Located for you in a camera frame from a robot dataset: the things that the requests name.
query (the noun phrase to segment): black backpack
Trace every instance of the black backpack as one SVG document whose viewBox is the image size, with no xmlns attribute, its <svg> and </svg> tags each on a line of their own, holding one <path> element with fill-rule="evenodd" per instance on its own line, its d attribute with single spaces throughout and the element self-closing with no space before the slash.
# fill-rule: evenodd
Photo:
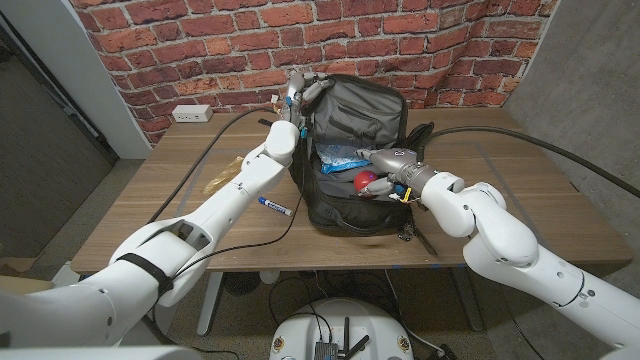
<svg viewBox="0 0 640 360">
<path fill-rule="evenodd" d="M 382 149 L 403 147 L 424 153 L 433 123 L 416 127 L 405 137 L 408 109 L 396 90 L 350 75 L 327 76 L 333 85 L 302 109 L 307 136 L 298 141 L 289 167 L 309 209 L 309 221 L 325 230 L 347 230 L 367 236 L 398 229 L 412 220 L 411 208 L 388 196 L 357 196 L 354 177 L 373 165 L 325 174 L 316 149 L 321 145 Z"/>
</svg>

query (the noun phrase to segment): black strap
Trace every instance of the black strap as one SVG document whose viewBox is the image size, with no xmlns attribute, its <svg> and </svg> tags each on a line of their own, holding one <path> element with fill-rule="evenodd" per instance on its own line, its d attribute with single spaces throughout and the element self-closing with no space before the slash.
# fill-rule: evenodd
<svg viewBox="0 0 640 360">
<path fill-rule="evenodd" d="M 173 289 L 173 281 L 171 278 L 168 277 L 162 269 L 142 256 L 134 253 L 128 253 L 120 256 L 116 261 L 118 260 L 128 261 L 153 276 L 153 278 L 158 281 L 158 298 L 164 295 L 167 291 Z"/>
</svg>

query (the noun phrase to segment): red brick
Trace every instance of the red brick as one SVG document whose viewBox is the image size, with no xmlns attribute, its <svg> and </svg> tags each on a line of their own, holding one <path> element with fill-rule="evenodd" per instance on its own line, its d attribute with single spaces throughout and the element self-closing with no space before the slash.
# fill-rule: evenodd
<svg viewBox="0 0 640 360">
<path fill-rule="evenodd" d="M 356 62 L 356 68 L 358 69 L 358 75 L 370 76 L 378 72 L 380 63 L 378 60 L 362 60 Z"/>
<path fill-rule="evenodd" d="M 157 43 L 156 37 L 149 28 L 127 29 L 98 35 L 98 41 L 108 52 L 119 52 Z"/>
<path fill-rule="evenodd" d="M 278 50 L 273 54 L 273 66 L 309 64 L 322 61 L 322 49 L 319 46 Z"/>
<path fill-rule="evenodd" d="M 451 50 L 442 51 L 433 56 L 433 66 L 434 69 L 440 69 L 449 65 L 451 61 Z"/>
<path fill-rule="evenodd" d="M 422 54 L 424 52 L 424 37 L 410 37 L 400 39 L 400 54 Z"/>
<path fill-rule="evenodd" d="M 211 15 L 194 19 L 182 19 L 182 30 L 188 36 L 231 34 L 236 31 L 231 15 Z"/>
<path fill-rule="evenodd" d="M 191 98 L 176 99 L 176 100 L 167 101 L 160 104 L 150 105 L 149 110 L 151 110 L 151 113 L 153 113 L 153 115 L 155 116 L 171 115 L 171 112 L 173 112 L 173 110 L 178 105 L 195 105 L 195 104 L 196 104 L 196 101 Z"/>
<path fill-rule="evenodd" d="M 537 39 L 542 22 L 502 20 L 493 21 L 487 29 L 488 37 L 508 37 L 519 39 Z"/>
<path fill-rule="evenodd" d="M 131 67 L 120 56 L 105 56 L 100 55 L 100 60 L 104 64 L 104 67 L 110 71 L 127 71 L 131 70 Z"/>
<path fill-rule="evenodd" d="M 361 36 L 379 35 L 381 27 L 381 17 L 358 19 L 358 31 Z"/>
<path fill-rule="evenodd" d="M 324 72 L 327 74 L 356 74 L 355 61 L 336 61 L 330 64 L 314 65 L 311 68 L 313 71 Z"/>
<path fill-rule="evenodd" d="M 367 78 L 368 81 L 374 82 L 376 84 L 389 86 L 389 76 L 373 76 Z"/>
<path fill-rule="evenodd" d="M 108 4 L 113 2 L 113 0 L 71 0 L 71 2 L 76 7 L 84 9 L 84 8 L 88 8 L 89 6 Z"/>
<path fill-rule="evenodd" d="M 427 90 L 400 89 L 398 91 L 407 100 L 423 100 L 427 96 Z"/>
<path fill-rule="evenodd" d="M 484 20 L 480 20 L 471 25 L 471 30 L 469 30 L 469 37 L 476 38 L 481 37 L 484 34 L 484 30 L 487 26 L 487 22 Z"/>
<path fill-rule="evenodd" d="M 197 61 L 190 61 L 188 63 L 178 64 L 176 65 L 176 69 L 178 70 L 178 72 L 180 73 L 180 76 L 183 79 L 189 79 L 194 76 L 202 75 L 203 73 L 202 67 L 200 67 L 200 64 Z"/>
<path fill-rule="evenodd" d="M 281 85 L 287 82 L 287 75 L 284 70 L 262 71 L 255 74 L 242 75 L 241 78 L 245 88 Z"/>
<path fill-rule="evenodd" d="M 258 93 L 255 91 L 218 93 L 218 100 L 222 105 L 244 105 L 260 102 Z"/>
<path fill-rule="evenodd" d="M 419 33 L 438 28 L 437 13 L 387 16 L 383 20 L 386 34 Z"/>
<path fill-rule="evenodd" d="M 94 10 L 93 17 L 105 29 L 122 29 L 129 26 L 122 10 L 118 7 Z"/>
<path fill-rule="evenodd" d="M 506 99 L 506 95 L 498 94 L 493 91 L 466 93 L 464 94 L 462 105 L 502 105 Z"/>
<path fill-rule="evenodd" d="M 138 91 L 138 92 L 123 92 L 120 94 L 124 101 L 129 105 L 141 106 L 146 104 L 152 104 L 157 101 L 156 96 L 153 95 L 151 90 Z"/>
<path fill-rule="evenodd" d="M 445 91 L 438 96 L 440 105 L 458 105 L 462 99 L 462 93 L 457 91 Z"/>
<path fill-rule="evenodd" d="M 480 19 L 481 17 L 487 14 L 488 5 L 489 5 L 489 2 L 487 1 L 469 4 L 469 6 L 467 7 L 465 18 L 467 19 L 467 21 L 474 21 L 474 20 Z"/>
<path fill-rule="evenodd" d="M 520 16 L 535 15 L 540 6 L 540 0 L 515 0 L 509 8 L 509 14 Z"/>
<path fill-rule="evenodd" d="M 176 91 L 180 95 L 202 94 L 218 90 L 218 82 L 213 77 L 189 80 L 175 85 Z"/>
<path fill-rule="evenodd" d="M 240 78 L 237 75 L 219 76 L 218 84 L 220 84 L 221 89 L 225 90 L 240 90 L 242 87 L 240 84 Z"/>
<path fill-rule="evenodd" d="M 464 22 L 464 6 L 444 10 L 440 13 L 440 29 L 448 29 Z"/>
<path fill-rule="evenodd" d="M 504 82 L 502 84 L 502 91 L 504 92 L 512 92 L 518 87 L 520 84 L 520 78 L 504 78 Z"/>
<path fill-rule="evenodd" d="M 429 0 L 403 0 L 403 11 L 424 10 L 429 7 Z"/>
<path fill-rule="evenodd" d="M 206 59 L 202 61 L 202 68 L 207 74 L 245 71 L 247 69 L 247 59 L 244 56 Z"/>
<path fill-rule="evenodd" d="M 87 36 L 89 37 L 89 42 L 91 43 L 91 46 L 93 46 L 93 48 L 96 51 L 103 51 L 104 49 L 102 48 L 102 45 L 100 45 L 100 41 L 98 41 L 98 38 L 91 32 L 87 32 Z"/>
<path fill-rule="evenodd" d="M 89 31 L 100 32 L 100 28 L 98 27 L 98 24 L 96 24 L 96 20 L 93 18 L 93 16 L 91 16 L 91 14 L 84 11 L 77 11 L 76 13 L 80 18 L 80 21 L 82 21 L 82 25 L 85 29 Z"/>
<path fill-rule="evenodd" d="M 509 6 L 511 6 L 511 0 L 489 0 L 489 5 L 487 6 L 487 15 L 502 16 L 506 14 Z"/>
<path fill-rule="evenodd" d="M 237 10 L 241 7 L 260 6 L 267 0 L 214 0 L 218 10 Z"/>
<path fill-rule="evenodd" d="M 445 8 L 450 6 L 462 5 L 472 0 L 431 0 L 431 7 L 434 9 Z"/>
<path fill-rule="evenodd" d="M 132 3 L 125 6 L 134 24 L 177 19 L 187 15 L 183 0 L 155 0 Z"/>
<path fill-rule="evenodd" d="M 176 22 L 154 25 L 153 31 L 160 41 L 182 39 L 182 31 L 180 31 L 180 27 Z"/>
<path fill-rule="evenodd" d="M 129 107 L 129 110 L 131 110 L 131 112 L 133 113 L 133 116 L 136 119 L 151 119 L 153 118 L 153 114 L 151 114 L 151 111 L 149 111 L 149 109 L 147 108 L 134 108 L 134 107 Z"/>
<path fill-rule="evenodd" d="M 156 59 L 153 58 L 151 51 L 142 50 L 136 51 L 134 53 L 130 53 L 127 55 L 127 59 L 133 65 L 133 67 L 137 69 L 146 68 L 149 66 L 156 65 Z"/>
<path fill-rule="evenodd" d="M 458 60 L 451 67 L 451 75 L 469 75 L 473 68 L 473 60 Z"/>
<path fill-rule="evenodd" d="M 262 33 L 237 35 L 231 38 L 231 46 L 237 51 L 274 49 L 280 46 L 278 32 L 269 30 Z"/>
<path fill-rule="evenodd" d="M 278 89 L 265 89 L 265 90 L 258 91 L 260 102 L 263 102 L 263 103 L 271 102 L 271 95 L 280 96 L 280 93 L 278 92 Z"/>
<path fill-rule="evenodd" d="M 395 39 L 360 40 L 347 44 L 347 57 L 388 56 L 398 51 Z"/>
<path fill-rule="evenodd" d="M 431 56 L 405 56 L 382 60 L 382 69 L 389 71 L 429 71 L 431 68 Z"/>
<path fill-rule="evenodd" d="M 247 56 L 249 57 L 252 70 L 263 70 L 271 67 L 271 58 L 269 58 L 269 54 L 266 52 L 249 54 Z"/>
<path fill-rule="evenodd" d="M 280 30 L 280 41 L 283 46 L 300 46 L 304 44 L 302 28 L 291 28 Z"/>
<path fill-rule="evenodd" d="M 533 54 L 536 52 L 536 48 L 538 47 L 537 42 L 521 42 L 518 45 L 518 49 L 516 50 L 516 57 L 521 58 L 532 58 Z"/>
<path fill-rule="evenodd" d="M 394 75 L 391 77 L 391 87 L 410 89 L 413 87 L 413 75 Z"/>
<path fill-rule="evenodd" d="M 257 29 L 260 27 L 258 13 L 255 11 L 243 11 L 235 13 L 236 26 L 238 30 Z"/>
<path fill-rule="evenodd" d="M 205 40 L 209 55 L 225 55 L 231 52 L 227 38 L 209 38 Z"/>
<path fill-rule="evenodd" d="M 122 90 L 131 90 L 131 85 L 127 81 L 127 77 L 124 75 L 111 75 L 113 82 Z"/>
<path fill-rule="evenodd" d="M 173 85 L 164 85 L 153 88 L 153 92 L 159 99 L 173 99 L 178 97 L 178 93 Z"/>
<path fill-rule="evenodd" d="M 522 63 L 516 60 L 476 60 L 473 65 L 473 73 L 476 75 L 515 75 L 518 73 L 518 71 L 520 71 L 521 65 Z"/>
<path fill-rule="evenodd" d="M 173 61 L 206 56 L 207 50 L 202 40 L 192 40 L 153 49 L 153 54 L 161 64 L 166 64 Z"/>
<path fill-rule="evenodd" d="M 360 16 L 395 12 L 398 0 L 342 0 L 344 16 Z"/>
<path fill-rule="evenodd" d="M 502 75 L 487 75 L 482 77 L 480 89 L 496 90 L 502 84 Z"/>
<path fill-rule="evenodd" d="M 218 98 L 215 95 L 203 95 L 196 97 L 196 101 L 200 105 L 210 105 L 211 107 L 216 107 L 220 105 L 218 102 Z"/>
<path fill-rule="evenodd" d="M 187 0 L 187 5 L 194 14 L 208 14 L 213 10 L 213 1 L 211 0 Z"/>
<path fill-rule="evenodd" d="M 311 44 L 331 39 L 354 37 L 356 34 L 356 26 L 353 20 L 336 21 L 307 26 L 304 33 L 307 44 Z"/>
<path fill-rule="evenodd" d="M 294 4 L 260 10 L 262 20 L 269 26 L 306 24 L 313 21 L 311 5 Z"/>
<path fill-rule="evenodd" d="M 515 41 L 494 41 L 491 44 L 491 56 L 509 56 L 513 54 L 516 45 Z"/>
<path fill-rule="evenodd" d="M 418 89 L 432 88 L 438 85 L 438 83 L 442 81 L 442 78 L 444 78 L 445 75 L 447 75 L 447 70 L 440 70 L 429 75 L 417 75 L 416 84 L 414 85 L 414 87 Z"/>
<path fill-rule="evenodd" d="M 326 60 L 343 59 L 347 56 L 347 47 L 340 43 L 327 44 L 324 46 L 324 57 Z"/>
<path fill-rule="evenodd" d="M 538 15 L 551 16 L 553 8 L 556 7 L 557 2 L 558 0 L 545 0 L 542 6 L 540 6 L 540 10 L 538 10 Z"/>
<path fill-rule="evenodd" d="M 427 38 L 427 52 L 436 52 L 465 41 L 468 27 L 451 30 L 446 33 L 430 36 Z"/>
<path fill-rule="evenodd" d="M 448 76 L 443 87 L 446 89 L 467 89 L 475 90 L 480 83 L 477 76 Z"/>
<path fill-rule="evenodd" d="M 316 1 L 316 14 L 318 20 L 335 20 L 342 17 L 342 4 L 340 0 Z"/>
<path fill-rule="evenodd" d="M 490 49 L 491 49 L 491 43 L 489 41 L 483 41 L 483 40 L 469 41 L 467 45 L 465 45 L 464 51 L 462 52 L 462 56 L 483 57 L 483 56 L 489 55 Z"/>
<path fill-rule="evenodd" d="M 176 81 L 179 79 L 180 75 L 178 75 L 176 69 L 170 66 L 158 67 L 148 71 L 140 71 L 129 75 L 129 81 L 135 88 Z"/>
<path fill-rule="evenodd" d="M 145 132 L 157 132 L 168 129 L 171 126 L 171 119 L 168 116 L 161 116 L 149 121 L 138 120 L 140 129 Z"/>
</svg>

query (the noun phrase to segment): wooden table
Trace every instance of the wooden table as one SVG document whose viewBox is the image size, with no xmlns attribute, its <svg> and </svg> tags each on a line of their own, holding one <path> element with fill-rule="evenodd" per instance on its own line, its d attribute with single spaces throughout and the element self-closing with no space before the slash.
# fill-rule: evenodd
<svg viewBox="0 0 640 360">
<path fill-rule="evenodd" d="M 206 124 L 173 125 L 75 256 L 72 269 L 92 273 L 104 268 L 118 245 L 146 223 L 232 116 L 216 114 Z M 204 186 L 236 156 L 244 156 L 264 141 L 269 128 L 257 123 L 260 118 L 275 116 L 254 113 L 231 126 L 161 219 L 197 208 L 206 199 L 202 194 Z M 428 121 L 435 122 L 436 130 L 490 125 L 522 131 L 502 109 L 486 108 L 412 110 L 407 128 Z M 570 262 L 624 264 L 633 257 L 622 237 L 534 145 L 498 134 L 451 134 L 435 139 L 427 147 L 425 162 L 464 178 L 467 185 L 485 181 L 497 187 L 507 200 L 508 210 L 530 226 L 544 246 Z M 299 193 L 287 174 L 265 197 L 293 209 Z M 209 269 L 320 270 L 464 264 L 462 247 L 467 239 L 444 234 L 429 213 L 418 209 L 414 213 L 438 257 L 429 255 L 416 238 L 403 242 L 395 234 L 355 237 L 322 233 L 309 223 L 303 201 L 293 227 L 280 242 L 213 257 Z M 256 201 L 218 249 L 275 239 L 290 220 Z"/>
</svg>

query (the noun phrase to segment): brick wall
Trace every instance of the brick wall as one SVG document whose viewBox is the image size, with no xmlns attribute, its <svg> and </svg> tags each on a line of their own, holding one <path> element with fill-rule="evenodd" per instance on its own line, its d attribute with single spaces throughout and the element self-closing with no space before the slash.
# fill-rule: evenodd
<svg viewBox="0 0 640 360">
<path fill-rule="evenodd" d="M 357 74 L 412 108 L 500 106 L 556 0 L 72 0 L 151 143 L 178 104 L 237 112 L 289 69 Z"/>
</svg>

